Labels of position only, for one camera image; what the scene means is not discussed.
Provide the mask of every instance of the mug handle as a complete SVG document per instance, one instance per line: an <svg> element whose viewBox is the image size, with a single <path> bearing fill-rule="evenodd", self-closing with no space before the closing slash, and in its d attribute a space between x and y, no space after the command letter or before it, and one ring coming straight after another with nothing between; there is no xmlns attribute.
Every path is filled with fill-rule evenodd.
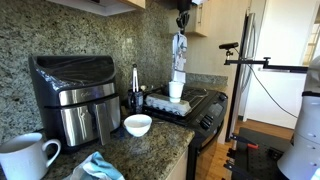
<svg viewBox="0 0 320 180"><path fill-rule="evenodd" d="M47 142L45 142L43 145L42 145L42 151L45 151L47 149L47 146L50 145L50 144L56 144L58 146L58 150L56 152L56 154L47 161L46 163L46 166L49 167L53 161L58 157L59 153L60 153L60 150L61 150L61 143L58 139L51 139Z"/></svg>

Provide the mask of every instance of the stove knob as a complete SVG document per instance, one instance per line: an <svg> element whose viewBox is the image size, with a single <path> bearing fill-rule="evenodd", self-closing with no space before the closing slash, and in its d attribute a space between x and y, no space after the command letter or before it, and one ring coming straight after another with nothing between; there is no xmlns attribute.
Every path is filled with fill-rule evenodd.
<svg viewBox="0 0 320 180"><path fill-rule="evenodd" d="M211 123L212 123L212 121L214 120L214 119L213 119L213 116L212 116L212 115L209 116L208 114L205 115L204 118L207 119L207 120L209 120Z"/></svg>
<svg viewBox="0 0 320 180"><path fill-rule="evenodd" d="M219 95L219 99L221 101L225 101L226 99L228 99L228 96L225 93L221 92Z"/></svg>
<svg viewBox="0 0 320 180"><path fill-rule="evenodd" d="M211 125L213 119L212 119L210 116L206 115L206 116L204 117L204 120L206 120L206 122Z"/></svg>
<svg viewBox="0 0 320 180"><path fill-rule="evenodd" d="M205 120L202 120L200 122L200 126L204 129L204 130L208 130L210 128L210 124L207 123Z"/></svg>

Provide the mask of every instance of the black cable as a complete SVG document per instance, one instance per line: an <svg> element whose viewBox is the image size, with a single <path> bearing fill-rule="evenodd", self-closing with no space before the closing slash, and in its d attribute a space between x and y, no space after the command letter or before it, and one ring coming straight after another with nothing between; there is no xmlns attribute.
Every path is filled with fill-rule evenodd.
<svg viewBox="0 0 320 180"><path fill-rule="evenodd" d="M260 85L262 86L262 88L266 91L266 93L267 93L267 94L269 95L269 97L272 99L272 101L273 101L274 103L276 103L276 105L277 105L280 109L282 109L284 112L288 113L289 115L291 115L291 116L293 116L293 117L295 117L295 118L298 118L297 116L291 114L290 112L288 112L287 110L285 110L284 108L282 108L282 107L277 103L277 101L276 101L275 99L273 99L273 97L271 96L271 94L268 92L268 90L264 87L264 85L260 82L260 80L259 80L258 77L256 76L256 73L254 72L254 70L252 69L252 67L249 66L249 68L251 69L254 77L255 77L255 78L257 79L257 81L260 83Z"/></svg>

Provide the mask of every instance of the white cup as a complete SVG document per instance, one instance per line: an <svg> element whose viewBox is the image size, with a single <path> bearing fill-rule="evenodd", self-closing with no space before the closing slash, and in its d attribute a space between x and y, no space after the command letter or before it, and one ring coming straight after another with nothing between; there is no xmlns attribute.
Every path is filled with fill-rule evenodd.
<svg viewBox="0 0 320 180"><path fill-rule="evenodd" d="M45 150L50 144L56 144L58 149L48 160ZM29 133L17 136L0 146L0 164L8 180L39 180L47 173L60 150L59 140L51 139L44 143L42 134Z"/></svg>
<svg viewBox="0 0 320 180"><path fill-rule="evenodd" d="M173 103L180 102L183 85L184 84L182 82L176 82L176 81L169 82L170 102L173 102Z"/></svg>

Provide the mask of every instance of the plastic wrap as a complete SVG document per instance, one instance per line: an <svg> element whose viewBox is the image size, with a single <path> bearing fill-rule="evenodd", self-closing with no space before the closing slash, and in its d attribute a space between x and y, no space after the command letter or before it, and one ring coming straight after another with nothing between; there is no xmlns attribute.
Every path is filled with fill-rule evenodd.
<svg viewBox="0 0 320 180"><path fill-rule="evenodd" d="M32 60L37 73L55 90L107 82L116 74L110 56L34 56Z"/></svg>

